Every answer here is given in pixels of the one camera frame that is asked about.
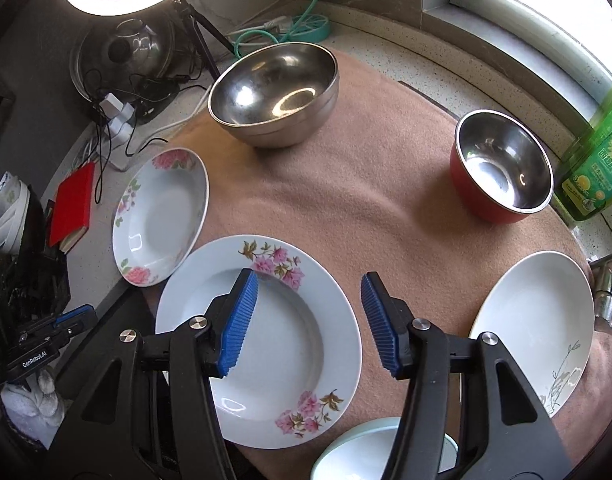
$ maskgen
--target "brown towel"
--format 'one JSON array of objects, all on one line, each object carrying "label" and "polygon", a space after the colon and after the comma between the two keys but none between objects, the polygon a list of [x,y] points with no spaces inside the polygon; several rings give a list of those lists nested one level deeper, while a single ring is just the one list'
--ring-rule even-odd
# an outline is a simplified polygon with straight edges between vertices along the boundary
[{"label": "brown towel", "polygon": [[[306,142],[254,150],[204,113],[171,143],[195,150],[208,170],[211,198],[197,247],[233,234],[280,238],[326,267],[355,309],[363,345],[355,398],[311,442],[279,450],[242,447],[269,480],[306,480],[317,457],[344,431],[401,414],[407,383],[394,381],[381,366],[359,302],[363,273],[377,270],[416,316],[465,336],[490,288],[527,254],[561,251],[588,270],[550,208],[503,226],[470,215],[448,171],[455,121],[367,65],[335,55],[337,107]],[[161,288],[147,294],[151,304],[159,293]],[[575,462],[611,417],[612,338],[596,334],[586,373],[555,418]]]}]

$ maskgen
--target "white towel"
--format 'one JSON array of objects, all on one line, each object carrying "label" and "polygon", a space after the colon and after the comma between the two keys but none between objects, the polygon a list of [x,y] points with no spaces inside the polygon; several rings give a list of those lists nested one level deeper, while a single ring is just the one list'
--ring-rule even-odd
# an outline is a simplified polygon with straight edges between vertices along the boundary
[{"label": "white towel", "polygon": [[48,367],[29,376],[27,383],[30,391],[16,384],[5,384],[1,400],[16,428],[49,449],[66,415],[64,402],[55,391],[55,381]]}]

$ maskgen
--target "pink flower pattern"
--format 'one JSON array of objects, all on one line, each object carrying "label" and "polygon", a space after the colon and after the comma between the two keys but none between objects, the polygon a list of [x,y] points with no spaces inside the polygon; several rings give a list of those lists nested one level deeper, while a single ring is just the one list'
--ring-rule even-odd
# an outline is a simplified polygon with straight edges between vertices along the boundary
[{"label": "pink flower pattern", "polygon": [[317,398],[311,391],[305,391],[299,396],[297,410],[286,410],[275,420],[275,425],[283,434],[293,434],[303,438],[307,433],[317,433],[327,422],[333,419],[330,412],[338,412],[339,404],[343,402],[335,395],[336,390],[327,396]]},{"label": "pink flower pattern", "polygon": [[273,264],[273,261],[270,258],[259,256],[253,262],[253,270],[263,272],[264,274],[272,274],[275,272],[275,264]]},{"label": "pink flower pattern", "polygon": [[319,409],[317,396],[312,392],[303,392],[299,398],[299,407],[297,408],[303,416],[313,416]]},{"label": "pink flower pattern", "polygon": [[150,269],[146,267],[131,267],[128,264],[128,258],[121,261],[119,264],[121,273],[126,280],[134,285],[148,285],[157,280],[157,276],[151,276]]},{"label": "pink flower pattern", "polygon": [[319,431],[319,423],[314,418],[307,418],[304,421],[304,428],[308,433],[317,433]]},{"label": "pink flower pattern", "polygon": [[194,163],[190,153],[185,150],[168,150],[152,159],[152,165],[158,170],[189,170]]},{"label": "pink flower pattern", "polygon": [[126,274],[124,274],[129,282],[135,283],[136,285],[143,285],[150,278],[150,269],[145,267],[132,267]]},{"label": "pink flower pattern", "polygon": [[301,285],[301,279],[303,277],[304,273],[301,272],[301,269],[299,267],[294,267],[294,269],[288,269],[281,277],[281,280],[292,290],[297,290]]},{"label": "pink flower pattern", "polygon": [[251,267],[257,272],[275,276],[292,290],[299,290],[305,274],[298,267],[301,263],[298,256],[291,258],[288,256],[288,250],[281,246],[271,246],[268,242],[259,248],[256,240],[244,242],[244,247],[239,254],[248,258],[252,262]]},{"label": "pink flower pattern", "polygon": [[273,260],[276,264],[282,264],[288,259],[288,251],[279,247],[273,251]]},{"label": "pink flower pattern", "polygon": [[277,428],[279,428],[284,435],[294,433],[295,425],[292,423],[291,410],[283,412],[277,420],[275,420]]}]

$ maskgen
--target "plate rim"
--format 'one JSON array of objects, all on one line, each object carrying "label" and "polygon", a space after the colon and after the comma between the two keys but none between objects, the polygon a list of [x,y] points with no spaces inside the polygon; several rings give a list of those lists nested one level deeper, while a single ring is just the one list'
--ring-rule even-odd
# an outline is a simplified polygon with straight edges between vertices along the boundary
[{"label": "plate rim", "polygon": [[185,251],[185,254],[183,255],[183,258],[181,258],[181,260],[179,261],[179,263],[176,264],[176,266],[170,271],[170,273],[164,273],[163,276],[158,276],[156,280],[154,280],[154,282],[149,282],[149,283],[134,283],[131,282],[131,280],[129,280],[128,278],[126,278],[126,276],[123,275],[123,273],[121,272],[121,266],[119,258],[117,257],[117,251],[116,251],[116,245],[115,245],[115,237],[116,237],[116,232],[118,227],[115,224],[115,219],[117,217],[117,213],[119,211],[119,203],[121,203],[121,198],[119,198],[119,203],[117,204],[117,206],[114,209],[114,214],[112,215],[112,256],[114,257],[114,263],[117,266],[117,270],[119,270],[119,273],[121,274],[121,277],[126,280],[128,283],[130,283],[133,286],[139,286],[139,287],[147,287],[147,286],[153,286],[153,285],[157,285],[158,283],[163,282],[164,280],[167,280],[170,276],[173,275],[173,273],[179,268],[181,267],[181,265],[185,262],[186,258],[189,256],[190,253],[193,252],[193,247],[195,246],[195,243],[197,242],[197,238],[199,238],[199,234],[201,234],[201,230],[203,229],[203,224],[206,221],[206,215],[208,213],[208,204],[209,204],[209,199],[210,199],[210,190],[211,190],[211,184],[208,180],[208,171],[206,170],[206,165],[203,163],[203,160],[201,160],[201,157],[194,152],[193,150],[189,149],[189,148],[184,148],[183,146],[171,146],[170,148],[166,148],[165,150],[162,150],[156,154],[154,154],[152,157],[150,157],[147,161],[145,161],[141,167],[138,169],[137,173],[135,173],[131,178],[130,181],[128,182],[128,185],[125,187],[125,189],[123,190],[123,192],[121,193],[121,196],[124,196],[127,192],[127,190],[130,189],[130,183],[136,179],[142,171],[146,170],[146,167],[148,166],[148,164],[151,164],[153,159],[158,157],[159,155],[161,155],[162,153],[166,153],[166,152],[172,152],[174,150],[182,150],[184,152],[188,152],[191,154],[191,156],[193,156],[201,165],[201,169],[203,170],[203,176],[206,182],[206,203],[205,206],[203,207],[203,211],[201,214],[201,219],[199,220],[198,224],[197,224],[197,228],[195,231],[195,234],[193,235],[193,241],[191,243],[188,244],[188,248]]},{"label": "plate rim", "polygon": [[[513,264],[508,270],[506,270],[505,273],[502,274],[502,276],[496,281],[495,285],[493,286],[493,288],[490,289],[490,292],[486,295],[486,298],[484,298],[484,301],[481,303],[480,309],[477,312],[477,316],[475,316],[475,319],[470,327],[470,332],[468,332],[468,338],[469,339],[476,339],[480,336],[480,334],[478,333],[477,335],[473,336],[473,330],[474,327],[477,325],[477,323],[480,321],[480,317],[482,314],[482,311],[484,310],[484,305],[486,304],[486,301],[488,301],[488,299],[493,295],[493,293],[497,290],[498,286],[500,286],[500,283],[505,279],[505,277],[510,274],[510,272],[512,272],[515,267],[518,267],[519,264],[523,263],[524,261],[533,258],[535,256],[539,256],[541,254],[556,254],[557,256],[563,256],[564,259],[570,261],[571,263],[573,263],[573,265],[575,267],[577,267],[577,269],[579,270],[580,274],[584,277],[584,283],[585,283],[585,289],[588,290],[588,295],[589,297],[592,299],[593,297],[593,290],[590,287],[590,283],[588,282],[588,277],[586,276],[586,273],[584,272],[584,270],[581,268],[581,266],[579,266],[579,264],[570,256],[568,256],[565,253],[562,253],[561,251],[554,251],[554,250],[543,250],[543,251],[536,251],[534,253],[531,254],[527,254],[526,256],[524,256],[523,258],[521,258],[519,261],[515,262],[515,264]],[[588,348],[588,354],[586,355],[586,359],[584,360],[584,365],[581,367],[581,372],[579,374],[579,380],[581,379],[582,375],[584,374],[584,371],[586,370],[586,365],[588,364],[588,360],[590,359],[590,351],[593,345],[593,333],[595,331],[595,327],[594,324],[591,325],[592,326],[592,332],[591,332],[591,341],[590,341],[590,346]],[[551,414],[548,415],[549,418],[552,418],[553,416],[555,416],[555,414],[564,406],[564,404],[566,404],[566,401],[570,398],[570,396],[573,394],[573,392],[575,391],[575,388],[577,388],[577,384],[579,384],[579,380],[577,380],[577,383],[575,384],[575,386],[573,387],[573,389],[570,391],[570,393],[568,394],[568,396],[566,397],[566,399],[560,404],[560,406]]]},{"label": "plate rim", "polygon": [[[308,254],[306,251],[300,249],[299,247],[286,242],[284,240],[281,240],[279,238],[274,238],[271,236],[266,236],[266,235],[260,235],[260,234],[234,234],[234,235],[227,235],[224,237],[219,237],[219,238],[215,238],[214,240],[211,240],[207,243],[205,243],[204,245],[202,245],[201,247],[199,247],[198,249],[196,249],[194,253],[197,253],[198,251],[201,251],[203,248],[207,247],[207,246],[213,246],[213,245],[217,245],[218,243],[223,243],[224,240],[241,240],[241,241],[245,241],[245,238],[247,238],[248,240],[250,238],[254,238],[257,242],[261,241],[261,242],[268,242],[268,243],[275,243],[277,245],[281,245],[283,248],[288,248],[290,250],[294,250],[298,252],[299,256],[306,256],[307,258],[309,258],[309,260],[311,260],[311,263],[315,264],[315,266],[317,267],[317,269],[322,273],[323,276],[327,276],[330,280],[330,282],[337,288],[337,290],[340,292],[340,295],[342,298],[344,298],[345,300],[345,308],[347,309],[347,311],[351,314],[351,319],[353,321],[353,325],[352,325],[352,332],[355,333],[356,335],[356,341],[357,341],[357,348],[356,348],[356,357],[357,357],[357,361],[356,361],[356,367],[357,367],[357,371],[356,374],[353,378],[353,383],[351,384],[350,381],[348,383],[348,391],[350,393],[349,396],[346,396],[347,398],[344,399],[346,402],[343,404],[343,406],[339,406],[339,411],[337,418],[334,418],[327,426],[323,427],[320,431],[316,432],[316,433],[311,433],[308,434],[307,436],[305,436],[302,439],[294,439],[291,441],[286,440],[285,444],[282,444],[281,446],[276,446],[276,445],[263,445],[263,447],[260,444],[255,444],[255,446],[251,445],[250,442],[243,442],[240,440],[233,440],[231,439],[232,442],[234,442],[235,444],[239,444],[241,446],[247,446],[247,447],[255,447],[256,449],[287,449],[289,447],[294,447],[294,446],[298,446],[300,444],[305,444],[306,442],[309,442],[310,440],[313,440],[315,438],[320,437],[322,434],[326,433],[327,430],[329,430],[330,428],[332,428],[343,416],[343,414],[346,412],[346,410],[348,409],[348,407],[350,406],[352,400],[355,398],[355,394],[357,392],[357,388],[359,386],[359,379],[361,378],[361,367],[363,364],[363,353],[362,353],[362,341],[361,341],[361,332],[359,330],[359,323],[357,321],[357,317],[355,314],[355,311],[353,309],[352,304],[350,303],[350,300],[348,300],[348,297],[346,296],[345,292],[343,291],[342,287],[339,285],[339,283],[337,283],[337,280],[332,276],[332,274],[330,272],[328,272],[328,270],[321,265],[313,256],[311,256],[310,254]],[[166,283],[166,287],[164,288],[161,298],[160,298],[160,305],[162,300],[164,299],[164,295],[166,294],[166,288],[168,287],[168,284]],[[159,320],[159,312],[160,309],[157,309],[157,315],[155,316],[155,333],[160,333],[157,332],[158,327],[158,320]],[[274,420],[270,420],[268,419],[268,423],[273,423]]]},{"label": "plate rim", "polygon": [[[331,453],[336,452],[338,448],[345,446],[353,440],[365,437],[369,434],[383,433],[384,431],[389,430],[397,431],[397,429],[399,428],[400,421],[401,416],[383,416],[380,418],[373,418],[371,420],[362,422],[361,424],[357,424],[357,426],[354,426],[353,428],[342,433],[334,441],[332,441],[332,443],[330,443],[330,445],[326,447],[323,453],[317,458],[315,464],[310,470],[310,480],[315,480],[315,470]],[[457,446],[457,442],[455,442],[454,438],[445,431],[443,433],[443,442],[448,442],[448,444],[450,444],[452,449],[454,449],[455,451],[455,455],[459,452],[459,446]]]}]

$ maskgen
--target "book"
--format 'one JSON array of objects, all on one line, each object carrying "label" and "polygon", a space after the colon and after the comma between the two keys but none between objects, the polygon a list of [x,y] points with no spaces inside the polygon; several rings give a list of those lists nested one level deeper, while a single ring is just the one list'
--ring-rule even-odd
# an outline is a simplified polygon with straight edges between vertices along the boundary
[{"label": "book", "polygon": [[57,189],[55,210],[50,227],[50,247],[68,253],[90,227],[90,199],[94,163],[88,162],[67,177]]}]

